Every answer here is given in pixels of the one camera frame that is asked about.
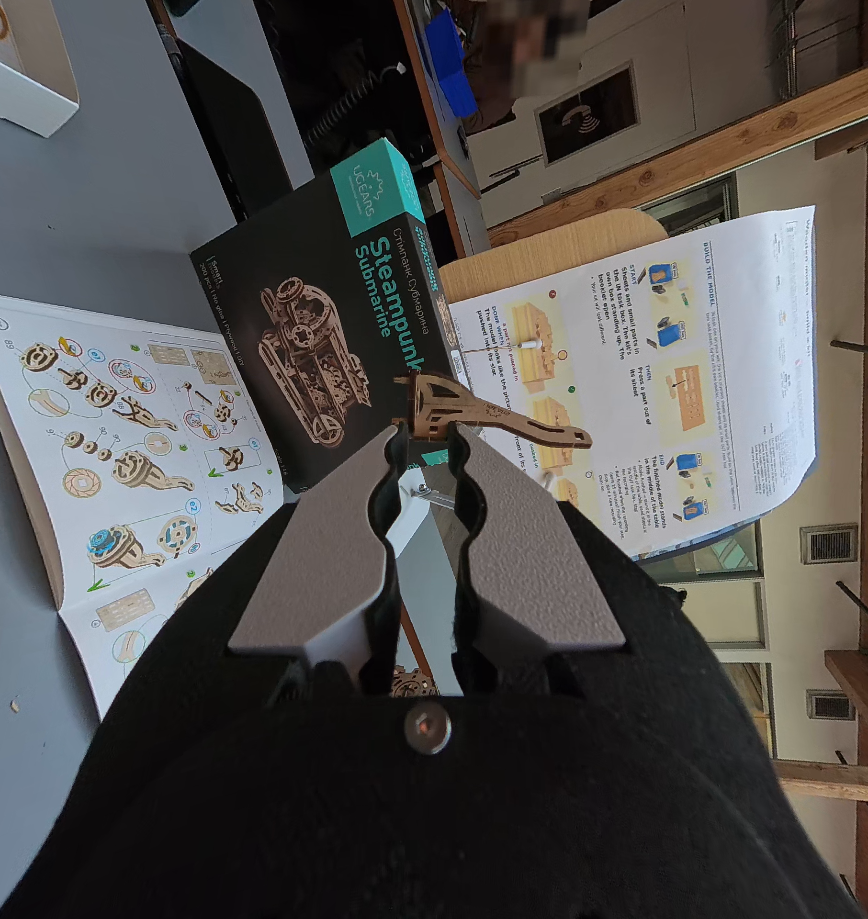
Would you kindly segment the black phone symbol sign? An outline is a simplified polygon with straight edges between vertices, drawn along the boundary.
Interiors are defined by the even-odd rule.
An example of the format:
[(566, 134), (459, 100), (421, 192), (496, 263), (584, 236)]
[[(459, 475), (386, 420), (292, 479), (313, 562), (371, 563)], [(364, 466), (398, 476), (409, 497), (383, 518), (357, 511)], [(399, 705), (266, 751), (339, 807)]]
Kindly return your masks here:
[(633, 70), (622, 65), (535, 110), (545, 167), (640, 125)]

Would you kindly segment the white cardboard box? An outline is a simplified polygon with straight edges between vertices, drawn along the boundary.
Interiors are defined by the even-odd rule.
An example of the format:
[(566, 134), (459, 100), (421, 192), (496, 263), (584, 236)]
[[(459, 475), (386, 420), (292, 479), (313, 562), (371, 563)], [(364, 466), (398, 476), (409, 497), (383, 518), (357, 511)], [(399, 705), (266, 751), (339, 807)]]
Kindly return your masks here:
[(80, 98), (49, 1), (0, 1), (0, 119), (49, 137)]

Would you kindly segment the printed task instruction sheet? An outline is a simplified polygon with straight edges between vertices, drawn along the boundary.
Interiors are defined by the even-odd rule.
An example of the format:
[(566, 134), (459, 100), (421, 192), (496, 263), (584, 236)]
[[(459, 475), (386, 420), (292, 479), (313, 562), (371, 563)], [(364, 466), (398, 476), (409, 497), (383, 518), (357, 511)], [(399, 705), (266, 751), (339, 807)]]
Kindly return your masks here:
[(634, 559), (769, 513), (817, 458), (813, 223), (754, 214), (449, 295), (472, 392), (593, 444), (483, 440)]

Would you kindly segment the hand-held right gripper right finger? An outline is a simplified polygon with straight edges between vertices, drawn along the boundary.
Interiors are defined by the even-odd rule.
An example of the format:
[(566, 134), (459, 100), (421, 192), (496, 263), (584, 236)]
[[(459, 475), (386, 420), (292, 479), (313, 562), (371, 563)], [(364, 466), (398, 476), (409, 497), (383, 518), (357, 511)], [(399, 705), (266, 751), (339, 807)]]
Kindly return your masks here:
[(625, 636), (551, 493), (450, 424), (459, 552), (454, 637), (487, 661), (621, 649)]

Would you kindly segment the black flat panel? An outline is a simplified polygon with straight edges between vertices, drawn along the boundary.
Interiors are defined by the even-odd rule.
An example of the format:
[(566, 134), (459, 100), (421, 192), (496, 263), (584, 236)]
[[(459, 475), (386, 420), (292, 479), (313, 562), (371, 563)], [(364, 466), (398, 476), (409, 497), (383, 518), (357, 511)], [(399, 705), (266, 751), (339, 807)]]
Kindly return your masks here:
[(288, 195), (292, 184), (256, 93), (182, 39), (175, 64), (237, 222)]

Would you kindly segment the wooden sheet holder board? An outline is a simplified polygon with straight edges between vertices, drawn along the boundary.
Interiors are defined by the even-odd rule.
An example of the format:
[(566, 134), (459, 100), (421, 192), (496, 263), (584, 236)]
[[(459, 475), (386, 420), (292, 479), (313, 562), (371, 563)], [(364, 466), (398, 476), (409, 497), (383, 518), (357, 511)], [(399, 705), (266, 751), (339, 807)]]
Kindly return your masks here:
[(647, 213), (612, 210), (454, 261), (440, 269), (440, 279), (448, 303), (459, 303), (667, 237), (665, 228)]

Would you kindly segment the long white table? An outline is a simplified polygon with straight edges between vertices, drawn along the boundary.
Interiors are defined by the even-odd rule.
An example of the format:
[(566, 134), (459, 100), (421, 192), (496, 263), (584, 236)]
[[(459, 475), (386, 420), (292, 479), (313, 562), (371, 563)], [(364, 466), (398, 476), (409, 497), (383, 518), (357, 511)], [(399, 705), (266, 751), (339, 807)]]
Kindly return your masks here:
[(463, 123), (452, 112), (437, 79), (424, 29), (425, 3), (394, 1), (393, 4), (436, 150), (436, 157), (429, 163), (435, 173), (456, 255), (460, 259), (478, 255), (491, 247), (482, 193)]

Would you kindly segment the illustrated instruction booklet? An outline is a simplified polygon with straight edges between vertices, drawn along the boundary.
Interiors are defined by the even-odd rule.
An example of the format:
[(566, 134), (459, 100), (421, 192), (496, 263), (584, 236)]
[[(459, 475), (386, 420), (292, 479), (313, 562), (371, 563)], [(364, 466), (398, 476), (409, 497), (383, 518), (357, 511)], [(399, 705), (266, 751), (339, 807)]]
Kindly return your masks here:
[(0, 430), (100, 716), (284, 503), (223, 337), (0, 296)]

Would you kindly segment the blue plastic bin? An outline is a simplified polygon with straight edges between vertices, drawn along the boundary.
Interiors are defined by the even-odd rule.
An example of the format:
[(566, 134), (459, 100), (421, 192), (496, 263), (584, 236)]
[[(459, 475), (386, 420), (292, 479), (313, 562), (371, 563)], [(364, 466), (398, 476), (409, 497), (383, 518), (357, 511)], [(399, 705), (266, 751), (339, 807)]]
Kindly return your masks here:
[(478, 106), (464, 70), (460, 32), (448, 9), (439, 12), (426, 25), (425, 38), (438, 84), (451, 111), (459, 119), (473, 116)]

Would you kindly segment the dark model kit box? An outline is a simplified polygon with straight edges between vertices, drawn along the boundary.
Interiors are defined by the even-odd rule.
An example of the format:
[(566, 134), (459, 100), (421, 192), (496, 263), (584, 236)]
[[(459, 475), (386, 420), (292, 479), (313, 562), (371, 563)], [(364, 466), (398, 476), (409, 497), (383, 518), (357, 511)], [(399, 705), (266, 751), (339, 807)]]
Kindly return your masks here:
[(388, 140), (190, 257), (295, 493), (407, 417), (396, 377), (468, 385), (413, 174)]

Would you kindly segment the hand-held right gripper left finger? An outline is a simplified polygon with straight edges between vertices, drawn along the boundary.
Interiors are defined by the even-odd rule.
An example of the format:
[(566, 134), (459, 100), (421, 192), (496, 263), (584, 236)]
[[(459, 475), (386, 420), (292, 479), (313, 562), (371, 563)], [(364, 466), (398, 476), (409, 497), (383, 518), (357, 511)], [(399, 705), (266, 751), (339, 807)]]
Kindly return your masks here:
[(393, 470), (388, 426), (304, 493), (230, 637), (240, 655), (295, 655), (341, 663), (358, 675), (371, 660), (364, 614), (382, 596), (388, 543), (371, 525), (371, 497)]

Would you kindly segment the wooden handle part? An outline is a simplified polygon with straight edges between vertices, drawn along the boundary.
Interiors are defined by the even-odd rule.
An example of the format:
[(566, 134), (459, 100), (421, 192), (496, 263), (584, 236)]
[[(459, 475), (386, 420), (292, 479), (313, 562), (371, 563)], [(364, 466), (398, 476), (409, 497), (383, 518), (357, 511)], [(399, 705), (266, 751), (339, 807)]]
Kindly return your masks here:
[(408, 388), (405, 422), (415, 440), (446, 441), (450, 423), (497, 428), (533, 443), (564, 449), (589, 449), (592, 438), (574, 426), (544, 423), (475, 396), (461, 383), (439, 374), (412, 370), (394, 382)]

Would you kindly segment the assembled wooden model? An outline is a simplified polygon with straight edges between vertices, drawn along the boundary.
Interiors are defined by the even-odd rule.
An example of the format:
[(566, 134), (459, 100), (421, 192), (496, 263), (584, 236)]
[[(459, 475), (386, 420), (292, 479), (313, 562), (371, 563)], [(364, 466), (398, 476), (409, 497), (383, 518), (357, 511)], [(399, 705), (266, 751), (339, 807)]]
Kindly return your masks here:
[(417, 697), (434, 695), (440, 691), (433, 677), (421, 668), (406, 670), (400, 664), (394, 666), (391, 697)]

